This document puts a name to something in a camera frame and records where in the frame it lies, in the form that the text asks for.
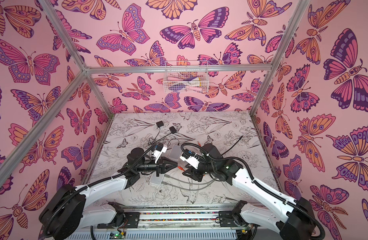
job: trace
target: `pink wallpaper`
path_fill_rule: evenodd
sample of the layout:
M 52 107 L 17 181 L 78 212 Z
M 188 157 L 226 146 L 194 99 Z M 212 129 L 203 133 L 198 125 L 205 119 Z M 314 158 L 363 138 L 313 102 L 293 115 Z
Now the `pink wallpaper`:
M 368 239 L 368 1 L 311 3 L 258 128 L 280 187 L 311 202 L 326 239 Z
M 290 0 L 268 1 L 267 8 L 265 0 L 261 8 L 252 0 L 111 0 L 95 9 L 92 1 L 53 2 L 77 29 L 70 35 L 92 67 L 100 66 L 95 55 L 114 66 L 163 66 L 178 54 L 213 65 L 247 64 L 249 55 L 255 55 L 250 63 L 267 62 L 296 6 Z

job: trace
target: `butterfly wallpaper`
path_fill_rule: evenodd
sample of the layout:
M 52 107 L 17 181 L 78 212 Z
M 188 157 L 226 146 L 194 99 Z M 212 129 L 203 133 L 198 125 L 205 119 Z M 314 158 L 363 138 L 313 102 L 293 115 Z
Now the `butterfly wallpaper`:
M 312 204 L 325 239 L 368 239 L 368 31 L 357 24 L 368 27 L 368 3 L 311 1 L 256 114 L 282 192 Z

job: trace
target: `orange butterfly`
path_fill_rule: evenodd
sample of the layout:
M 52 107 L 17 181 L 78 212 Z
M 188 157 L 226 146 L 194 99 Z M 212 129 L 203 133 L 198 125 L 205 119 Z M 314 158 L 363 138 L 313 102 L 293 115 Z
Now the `orange butterfly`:
M 250 20 L 242 22 L 241 23 L 242 25 L 249 24 L 249 23 L 254 23 L 258 26 L 267 25 L 268 24 L 267 21 L 263 19 L 258 19 L 258 18 L 270 18 L 270 17 L 277 16 L 283 13 L 285 10 L 287 10 L 292 5 L 292 3 L 287 3 L 286 5 L 280 8 L 280 7 L 277 7 L 276 3 L 274 3 L 273 1 L 269 1 L 268 3 L 267 3 L 267 0 L 247 0 L 247 1 L 248 1 L 249 8 L 251 9 L 254 16 L 257 18 L 254 19 L 252 14 L 247 12 L 247 16 Z M 261 45 L 264 46 L 267 37 L 265 36 L 264 31 L 258 26 L 255 26 L 254 24 L 250 24 L 248 26 L 243 26 L 241 28 L 233 30 L 230 33 L 228 33 L 225 36 L 225 38 L 230 39 L 230 40 L 235 40 L 235 41 L 241 41 L 246 38 L 248 38 L 248 40 L 259 39 L 261 40 Z
M 218 86 L 209 86 L 208 94 L 206 94 L 206 97 L 207 98 L 214 98 L 219 93 L 219 89 L 225 96 L 227 96 L 227 90 L 225 88 L 228 88 L 228 89 L 231 89 L 231 90 L 236 90 L 236 89 L 241 88 L 243 83 L 241 83 L 240 81 L 243 79 L 244 75 L 245 75 L 245 71 L 238 71 L 235 74 L 233 74 L 225 82 L 225 84 L 222 84 L 223 80 L 224 80 L 224 78 L 223 78 L 221 80 L 221 83 L 219 83 Z
M 315 63 L 316 65 L 320 64 L 320 49 L 314 36 L 316 36 L 318 41 L 321 41 L 321 36 L 318 33 L 322 33 L 326 30 L 328 26 L 325 25 L 335 18 L 350 3 L 350 1 L 351 0 L 334 1 L 331 2 L 325 10 L 321 7 L 316 10 L 316 12 L 312 12 L 311 4 L 308 9 L 308 22 L 315 29 L 308 29 L 306 31 L 306 34 L 311 37 L 300 41 L 293 49 L 292 54 L 300 49 L 300 52 L 303 55 L 306 53 L 306 59 L 308 61 Z
M 111 6 L 119 8 L 121 10 L 119 4 L 115 0 L 105 0 L 105 1 L 109 3 Z M 96 20 L 103 20 L 106 14 L 105 6 L 102 0 L 87 0 L 87 1 L 64 0 L 62 2 L 62 7 L 72 12 L 81 12 L 81 13 L 88 13 L 89 11 L 92 10 L 90 13 L 90 17 Z
M 284 65 L 284 64 L 286 63 L 283 63 L 283 60 L 281 60 L 281 63 L 277 66 L 277 70 L 275 74 L 275 76 L 277 76 L 277 82 L 280 82 L 283 79 L 283 76 L 289 74 L 292 71 L 291 66 Z
M 11 133 L 9 137 L 12 140 L 12 144 L 15 146 L 17 146 L 19 142 L 23 140 L 25 135 L 28 134 L 28 131 L 25 128 L 14 123 L 11 124 L 11 128 L 8 129 L 8 131 Z M 59 126 L 48 135 L 45 141 L 43 141 L 46 135 L 46 133 L 44 133 L 43 140 L 35 142 L 22 159 L 21 163 L 24 164 L 24 166 L 19 170 L 19 173 L 22 173 L 26 166 L 31 166 L 36 163 L 40 158 L 42 158 L 44 162 L 52 161 L 53 164 L 56 164 L 54 158 L 57 154 L 57 147 L 62 141 L 63 132 L 63 126 Z
M 277 118 L 276 120 L 276 124 L 275 124 L 275 129 L 278 133 L 282 132 L 287 138 L 292 139 L 292 131 L 291 128 L 289 127 L 287 121 L 285 120 L 285 118 L 283 117 L 284 112 L 281 109 L 281 106 L 283 104 L 283 98 L 284 98 L 284 83 L 282 83 L 279 87 L 279 90 L 277 91 L 276 96 L 273 97 L 272 99 L 272 106 L 274 109 L 277 110 L 277 112 L 272 114 L 273 118 Z
M 247 57 L 247 60 L 250 64 L 259 64 L 259 63 L 264 63 L 264 64 L 270 64 L 272 62 L 273 59 L 273 55 L 269 56 L 268 58 L 265 58 L 264 56 L 261 56 L 264 58 L 264 60 L 262 60 L 261 58 L 259 58 L 256 55 L 250 54 Z
M 41 13 L 36 8 L 28 6 L 9 6 L 0 5 L 0 34 L 3 36 L 5 31 L 5 19 L 3 12 L 9 23 L 22 36 L 31 38 L 35 33 L 31 26 L 34 26 L 41 18 Z
M 48 179 L 49 170 L 46 169 L 37 177 L 35 182 L 32 184 L 21 206 L 19 206 L 20 194 L 24 190 L 24 188 L 28 186 L 28 184 L 26 184 L 23 190 L 20 192 L 17 204 L 15 204 L 11 208 L 0 207 L 0 209 L 5 208 L 13 210 L 12 214 L 0 216 L 0 240 L 7 240 L 9 238 L 9 235 L 11 234 L 12 228 L 14 226 L 14 217 L 16 217 L 17 223 L 20 225 L 20 227 L 28 228 L 28 217 L 24 210 L 35 211 L 45 205 L 48 199 L 48 192 L 45 191 L 47 188 Z

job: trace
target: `pink butterfly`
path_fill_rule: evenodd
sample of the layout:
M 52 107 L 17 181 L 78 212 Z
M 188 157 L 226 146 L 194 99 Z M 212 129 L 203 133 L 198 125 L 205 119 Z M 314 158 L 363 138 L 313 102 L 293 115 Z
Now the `pink butterfly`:
M 200 35 L 203 36 L 207 43 L 210 43 L 214 38 L 220 37 L 221 31 L 214 28 L 222 28 L 228 19 L 228 15 L 229 8 L 221 7 L 208 13 L 200 20 L 198 25 L 195 24 L 197 21 L 195 20 L 193 23 L 190 23 L 191 27 L 183 25 L 169 26 L 161 30 L 160 35 L 173 44 L 181 39 L 177 45 L 180 49 L 186 47 L 194 48 L 195 38 L 197 41 L 200 41 Z
M 160 113 L 170 113 L 171 109 L 177 109 L 181 108 L 181 105 L 179 103 L 180 97 L 179 93 L 169 93 L 165 99 L 164 102 L 161 101 L 160 103 L 152 103 L 144 107 L 147 111 L 153 111 L 153 112 L 160 112 Z
M 166 59 L 164 56 L 164 52 L 159 44 L 159 41 L 155 41 L 152 46 L 151 50 L 149 51 L 149 58 L 145 59 L 128 59 L 124 62 L 128 65 L 131 65 L 133 67 L 139 67 L 139 66 L 171 66 L 171 64 L 166 62 Z M 151 79 L 151 75 L 153 73 L 146 73 L 148 75 L 148 78 Z
M 217 58 L 218 60 L 208 55 L 199 55 L 197 60 L 200 61 L 200 65 L 240 64 L 239 57 L 240 57 L 240 54 L 242 54 L 243 52 L 240 51 L 240 49 L 238 49 L 237 47 L 238 45 L 236 45 L 235 43 L 231 43 L 230 45 L 228 45 L 228 47 L 224 51 L 222 58 L 221 58 L 221 52 L 220 52 L 220 58 L 216 57 L 216 55 L 213 54 L 215 58 Z M 214 77 L 218 75 L 219 72 L 214 71 L 214 72 L 209 72 L 208 74 L 211 77 Z
M 148 101 L 151 95 L 155 95 L 155 92 L 151 90 L 151 85 L 147 84 L 145 82 L 145 80 L 142 77 L 138 77 L 137 78 L 137 84 L 139 85 L 139 88 L 137 87 L 136 84 L 131 83 L 135 89 L 133 88 L 127 88 L 129 91 L 137 91 L 137 92 L 128 92 L 128 93 L 123 93 L 122 95 L 126 98 L 134 98 L 139 100 L 140 98 L 142 98 L 145 101 Z
M 59 17 L 60 21 L 62 22 L 65 30 L 68 32 L 68 35 L 72 39 L 72 42 L 73 42 L 74 46 L 76 47 L 76 49 L 79 52 L 91 53 L 85 47 L 77 44 L 79 42 L 79 40 L 77 40 L 76 38 L 91 39 L 92 37 L 85 34 L 85 33 L 83 33 L 83 32 L 81 32 L 81 31 L 79 31 L 79 30 L 72 29 L 71 25 L 68 23 L 68 21 L 63 16 L 62 12 L 60 12 L 59 10 L 56 10 L 56 13 L 57 13 L 57 16 Z M 49 22 L 49 25 L 52 28 L 53 33 L 55 34 L 55 37 L 53 38 L 53 50 L 55 50 L 55 51 L 58 50 L 61 45 L 63 46 L 63 48 L 65 48 L 65 45 L 64 45 L 62 39 L 60 38 L 59 34 L 57 33 L 56 29 L 53 27 L 53 25 L 50 22 L 50 20 L 48 19 L 48 17 L 47 17 L 47 20 Z M 71 54 L 68 52 L 67 49 L 65 49 L 65 56 L 66 56 L 66 60 L 69 62 L 69 60 L 71 58 Z
M 112 104 L 113 105 L 110 104 L 110 110 L 113 114 L 121 113 L 121 112 L 126 111 L 128 109 L 128 107 L 125 104 L 121 103 L 121 99 L 119 97 L 114 98 L 112 100 Z
M 142 29 L 144 19 L 141 17 L 141 7 L 132 3 L 123 14 L 123 21 L 119 27 L 119 34 L 111 33 L 102 36 L 96 43 L 100 49 L 109 49 L 111 51 L 121 50 L 122 52 L 132 55 L 136 51 L 133 42 L 140 44 L 149 40 L 149 36 Z
M 76 108 L 76 113 L 74 113 L 71 109 L 67 108 L 66 113 L 68 117 L 71 119 L 71 127 L 75 128 L 76 135 L 79 135 L 79 132 L 87 133 L 88 126 L 90 123 L 90 117 L 92 116 L 92 111 L 89 110 L 84 115 L 85 110 L 80 114 L 79 109 Z
M 261 82 L 259 80 L 260 78 L 253 79 L 250 90 L 247 89 L 246 93 L 235 94 L 232 96 L 232 99 L 237 99 L 238 101 L 243 100 L 243 102 L 249 103 L 253 102 L 261 86 Z
M 9 66 L 15 83 L 28 83 L 34 74 L 37 82 L 44 85 L 51 84 L 50 74 L 55 73 L 56 67 L 60 65 L 57 56 L 43 53 L 33 59 L 31 56 L 25 57 L 17 48 L 1 39 L 0 63 Z
M 108 122 L 108 116 L 103 109 L 95 108 L 95 114 L 97 115 L 97 120 L 100 124 L 103 124 L 103 122 Z

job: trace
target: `metal frame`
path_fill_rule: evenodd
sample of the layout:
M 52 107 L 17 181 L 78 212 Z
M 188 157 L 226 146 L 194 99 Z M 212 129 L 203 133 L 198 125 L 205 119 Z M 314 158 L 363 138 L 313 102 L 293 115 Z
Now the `metal frame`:
M 281 39 L 281 42 L 277 48 L 277 51 L 275 55 L 273 56 L 272 69 L 269 71 L 269 73 L 265 75 L 263 83 L 261 84 L 260 89 L 258 90 L 256 99 L 250 111 L 251 116 L 255 115 L 256 110 L 258 106 L 260 105 L 261 99 L 263 99 L 264 94 L 267 91 L 267 88 L 269 84 L 271 83 L 273 76 L 275 75 L 277 67 L 280 64 L 280 61 L 283 58 L 283 55 L 285 51 L 287 50 L 289 43 L 292 40 L 293 34 L 295 33 L 297 27 L 299 26 L 299 23 L 304 15 L 304 12 L 308 8 L 309 2 L 310 0 L 299 0 L 299 2 L 297 3 L 295 11 L 293 12 L 292 17 L 289 19 L 289 22 L 288 22 L 289 24 L 287 26 L 287 29 L 285 30 L 285 33 Z
M 28 134 L 17 145 L 17 147 L 15 147 L 14 150 L 7 156 L 4 162 L 0 165 L 0 187 L 9 178 L 9 175 L 12 174 L 37 139 L 41 137 L 49 124 L 54 120 L 60 109 L 69 100 L 73 92 L 79 87 L 84 79 L 85 75 L 80 72 L 72 81 L 72 83 L 66 87 L 60 97 L 56 99 L 52 106 L 40 118 L 36 125 L 29 130 Z

